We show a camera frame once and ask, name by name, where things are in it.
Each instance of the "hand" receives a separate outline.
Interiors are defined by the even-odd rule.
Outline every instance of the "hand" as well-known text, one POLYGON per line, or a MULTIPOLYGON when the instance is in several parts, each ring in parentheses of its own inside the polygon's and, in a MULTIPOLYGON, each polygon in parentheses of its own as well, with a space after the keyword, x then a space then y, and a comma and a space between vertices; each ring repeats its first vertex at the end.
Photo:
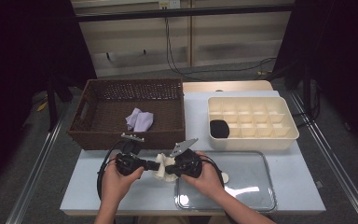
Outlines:
POLYGON ((115 161, 110 161, 103 174, 102 203, 119 203, 126 196, 131 184, 139 179, 143 172, 144 167, 140 167, 130 175, 122 175, 117 170, 115 161))
MULTIPOLYGON (((197 151, 196 153, 200 155, 202 159, 206 159, 203 152, 197 151)), ((202 163, 202 173, 198 178, 193 178, 188 175, 182 175, 182 178, 200 193, 212 199, 213 196, 225 192, 216 170, 210 163, 205 161, 202 163)))

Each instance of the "person's right hand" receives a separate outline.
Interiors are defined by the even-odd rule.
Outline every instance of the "person's right hand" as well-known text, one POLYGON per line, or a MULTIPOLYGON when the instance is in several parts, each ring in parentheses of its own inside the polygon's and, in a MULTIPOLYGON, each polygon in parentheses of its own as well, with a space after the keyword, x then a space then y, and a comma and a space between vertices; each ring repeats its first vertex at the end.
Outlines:
MULTIPOLYGON (((200 155, 202 159, 206 159, 203 152, 197 151, 196 153, 200 155)), ((182 175, 182 178, 200 193, 212 199, 213 196, 219 195, 220 192, 225 191, 220 183, 216 170, 210 163, 205 161, 202 162, 202 172, 198 178, 188 175, 182 175)))

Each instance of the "gray carpet floor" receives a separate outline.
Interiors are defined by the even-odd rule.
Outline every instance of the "gray carpet floor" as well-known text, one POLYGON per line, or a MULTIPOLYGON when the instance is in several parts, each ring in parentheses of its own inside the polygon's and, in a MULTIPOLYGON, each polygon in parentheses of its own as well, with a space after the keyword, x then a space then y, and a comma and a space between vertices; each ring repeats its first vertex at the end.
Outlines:
MULTIPOLYGON (((243 70, 246 67, 257 66, 258 63, 249 64, 222 64, 218 66, 207 66, 197 68, 199 70, 226 70, 238 69, 241 71, 214 71, 188 75, 206 81, 219 80, 250 80, 258 78, 255 74, 258 68, 243 70)), ((263 66, 266 70, 272 68, 272 64, 263 66)), ((126 76, 114 76, 105 78, 158 78, 178 77, 171 70, 133 74, 126 76)), ((184 77, 184 81, 197 81, 184 77)), ((273 80, 274 90, 286 99, 292 113, 298 113, 291 98, 291 93, 284 87, 281 78, 273 80)), ((94 217, 68 217, 60 210, 63 195, 76 165, 77 157, 81 148, 66 134, 72 116, 76 110, 76 104, 80 98, 81 90, 71 89, 74 100, 69 105, 69 110, 63 115, 62 129, 57 136, 56 142, 48 155, 47 163, 43 173, 38 179, 34 195, 30 201, 22 223, 92 223, 94 217)), ((43 97, 41 92, 34 97, 43 97)), ((59 111, 62 103, 58 101, 59 111)), ((38 104, 34 105, 29 118, 22 129, 22 139, 18 150, 11 156, 11 160, 2 167, 0 174, 0 223, 5 223, 13 205, 18 199, 27 178, 33 169, 40 149, 48 136, 48 111, 45 109, 36 112, 38 104)), ((358 135, 347 131, 339 112, 322 95, 321 114, 316 119, 317 124, 325 135, 328 143, 341 161, 343 167, 358 188, 358 135)), ((326 212, 317 216, 276 216, 271 217, 278 223, 358 223, 358 215, 353 208, 344 190, 338 183, 329 164, 326 162, 321 150, 318 148, 314 138, 307 126, 298 128, 300 137, 297 139, 301 152, 310 173, 315 182, 323 183, 319 193, 324 201, 326 212)), ((131 217, 119 217, 117 223, 131 223, 131 217)))

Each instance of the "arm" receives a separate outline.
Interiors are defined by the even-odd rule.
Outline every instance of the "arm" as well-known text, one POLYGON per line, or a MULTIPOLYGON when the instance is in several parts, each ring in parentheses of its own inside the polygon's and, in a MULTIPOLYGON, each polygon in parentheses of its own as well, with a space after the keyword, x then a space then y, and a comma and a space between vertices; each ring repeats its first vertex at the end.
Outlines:
POLYGON ((202 173, 199 178, 182 175, 182 178, 200 193, 218 203, 234 220, 242 224, 273 223, 270 219, 258 214, 255 210, 238 201, 222 187, 217 172, 207 162, 202 163, 202 173))
POLYGON ((124 176, 118 172, 113 161, 108 164, 103 175, 101 205, 95 224, 113 223, 118 204, 129 191, 131 184, 139 179, 143 172, 144 167, 140 167, 131 175, 124 176))

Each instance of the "person's left hand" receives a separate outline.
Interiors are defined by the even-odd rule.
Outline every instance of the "person's left hand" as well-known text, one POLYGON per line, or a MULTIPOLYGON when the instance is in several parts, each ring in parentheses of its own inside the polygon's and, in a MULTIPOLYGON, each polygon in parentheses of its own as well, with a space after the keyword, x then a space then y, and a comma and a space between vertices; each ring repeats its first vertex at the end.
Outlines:
POLYGON ((130 175, 122 175, 116 167, 115 161, 110 161, 103 174, 101 203, 119 203, 130 189, 131 184, 139 179, 144 172, 140 167, 130 175))

